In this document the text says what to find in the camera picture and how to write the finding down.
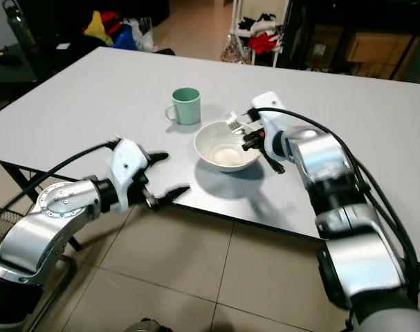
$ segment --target tile floor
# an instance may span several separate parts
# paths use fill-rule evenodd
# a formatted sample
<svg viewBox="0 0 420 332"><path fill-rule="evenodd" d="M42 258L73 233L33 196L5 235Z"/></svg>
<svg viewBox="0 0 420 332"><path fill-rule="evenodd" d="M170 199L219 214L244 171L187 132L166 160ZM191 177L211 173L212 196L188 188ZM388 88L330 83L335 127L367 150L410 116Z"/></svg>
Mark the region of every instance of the tile floor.
<svg viewBox="0 0 420 332"><path fill-rule="evenodd" d="M156 43L180 56L219 59L231 5L170 1ZM18 191L0 167L0 206ZM14 210L30 204L25 198ZM174 207L109 213L76 238L85 249L66 254L77 275L38 331L124 331L155 317L174 331L322 332L339 331L347 317L328 302L311 241ZM61 262L47 290L62 269Z"/></svg>

